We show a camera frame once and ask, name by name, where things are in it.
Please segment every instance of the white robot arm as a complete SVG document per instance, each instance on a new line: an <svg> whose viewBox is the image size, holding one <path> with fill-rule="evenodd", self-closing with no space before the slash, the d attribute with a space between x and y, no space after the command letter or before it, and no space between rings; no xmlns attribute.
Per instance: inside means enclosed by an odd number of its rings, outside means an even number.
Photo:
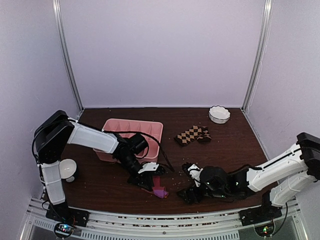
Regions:
<svg viewBox="0 0 320 240"><path fill-rule="evenodd" d="M66 144L76 144L98 149L120 161L130 173L128 182L149 192L153 191L153 176L163 175L166 171L158 163L140 164L135 154L148 147L146 139L139 133L130 138L119 134L107 133L101 129L87 126L69 118L59 110L48 118L34 133L32 153L37 161L40 179L43 183L50 207L47 217L67 221L76 218L76 224L85 226L88 212L69 208L61 181L59 162Z"/></svg>
<svg viewBox="0 0 320 240"><path fill-rule="evenodd" d="M185 163L183 171L194 179L189 188L177 194L189 204L203 197L245 199L278 180L287 178L262 196L262 205L240 212L243 225L255 224L282 215L281 207L295 194L320 179L320 139L300 133L297 143L287 151L259 166L245 165L226 173L220 167L199 168Z"/></svg>

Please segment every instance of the white ceramic bowl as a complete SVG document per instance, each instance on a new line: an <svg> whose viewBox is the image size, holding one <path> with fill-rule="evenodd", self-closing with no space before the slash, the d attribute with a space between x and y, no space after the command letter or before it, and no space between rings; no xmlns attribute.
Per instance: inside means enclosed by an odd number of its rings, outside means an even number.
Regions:
<svg viewBox="0 0 320 240"><path fill-rule="evenodd" d="M213 106L209 110L209 118L216 124L225 124L230 118L230 112L223 106Z"/></svg>
<svg viewBox="0 0 320 240"><path fill-rule="evenodd" d="M79 175L77 164L72 159L64 159L59 163L61 178L68 183L73 182Z"/></svg>

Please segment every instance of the wooden table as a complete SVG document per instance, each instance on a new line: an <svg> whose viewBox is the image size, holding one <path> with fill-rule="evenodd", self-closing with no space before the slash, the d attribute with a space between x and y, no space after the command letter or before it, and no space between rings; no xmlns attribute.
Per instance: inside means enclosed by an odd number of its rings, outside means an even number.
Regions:
<svg viewBox="0 0 320 240"><path fill-rule="evenodd" d="M230 109L231 118L226 124L215 124L208 118L207 108L103 108L86 109L80 121L102 128L109 118L161 122L164 125L162 146L175 168L175 172L161 176L161 185L169 197L157 198L137 186L127 184L129 174L119 164L98 159L87 147L68 145L64 158L74 159L80 176L73 183L65 183L64 190L71 207L98 211L132 214L185 214L222 211L259 205L262 193L232 203L207 198L188 205L176 192L190 185L190 178L182 173L184 162L199 167L219 166L231 172L243 166L262 164L266 157L240 109ZM174 136L192 125L207 126L212 141L207 144L192 142L181 147ZM164 163L162 155L159 162Z"/></svg>

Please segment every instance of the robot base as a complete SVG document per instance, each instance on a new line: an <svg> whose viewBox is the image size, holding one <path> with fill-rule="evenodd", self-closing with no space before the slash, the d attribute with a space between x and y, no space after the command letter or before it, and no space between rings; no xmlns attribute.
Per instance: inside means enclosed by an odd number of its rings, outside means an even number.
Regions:
<svg viewBox="0 0 320 240"><path fill-rule="evenodd" d="M239 212L242 226L248 226L252 224L259 224L270 221L272 219L280 218L282 216L281 208L273 208L272 212L262 213L262 207L249 208Z"/></svg>
<svg viewBox="0 0 320 240"><path fill-rule="evenodd" d="M87 226L87 222L88 222L88 219L89 219L89 212L88 211L74 209L74 208L70 208L70 207L69 207L69 211L70 211L71 215L74 216L74 218L75 218L75 225L76 226L80 226L80 227L86 227ZM66 223L66 224L68 224L70 226L74 225L74 219L73 218L64 221L61 217L59 217L55 213L55 211L53 210L51 205L49 205L45 217L48 218L48 219L52 219L52 220L58 221L58 222Z"/></svg>

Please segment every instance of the black cable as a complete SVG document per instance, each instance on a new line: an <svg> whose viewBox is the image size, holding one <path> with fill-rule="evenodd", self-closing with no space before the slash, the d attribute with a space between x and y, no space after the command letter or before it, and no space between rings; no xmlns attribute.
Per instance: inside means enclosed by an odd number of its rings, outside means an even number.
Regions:
<svg viewBox="0 0 320 240"><path fill-rule="evenodd" d="M49 202L49 200L45 200L45 201L41 204L41 206L42 206L42 208L43 208L44 210L48 210L48 209L46 209L46 208L44 207L44 204L47 203L47 202Z"/></svg>
<svg viewBox="0 0 320 240"><path fill-rule="evenodd" d="M240 167L239 169L235 170L235 171L231 171L228 173L228 175L234 175L234 174L237 174L238 172L244 170L244 169L253 169L253 170L256 170L256 171L259 171L259 170L262 170L261 167L257 167L257 166L252 166L250 164L245 164L243 165L242 167Z"/></svg>
<svg viewBox="0 0 320 240"><path fill-rule="evenodd" d="M152 140L154 140L158 146L159 146L159 149L160 149L160 152L162 153L166 163L168 164L168 168L172 171L172 172L175 172L175 169L174 167L172 166L171 162L169 161L168 159L168 156L167 154L165 153L165 151L163 150L162 146L161 146L161 143L158 141L158 139L156 139L154 136L148 134L148 133L145 133L145 132L142 132L142 131L109 131L109 130L104 130L103 131L104 133L107 133L107 134L141 134L141 135L145 135L149 138L151 138Z"/></svg>
<svg viewBox="0 0 320 240"><path fill-rule="evenodd" d="M285 206L286 206L286 211L285 211L285 217L284 217L284 219L283 219L283 222L282 222L281 226L278 228L278 230L275 231L275 233L272 234L272 236L276 235L276 234L281 230L281 228L284 226L284 224L285 224L285 221L286 221L287 216L288 216L288 203L285 203Z"/></svg>

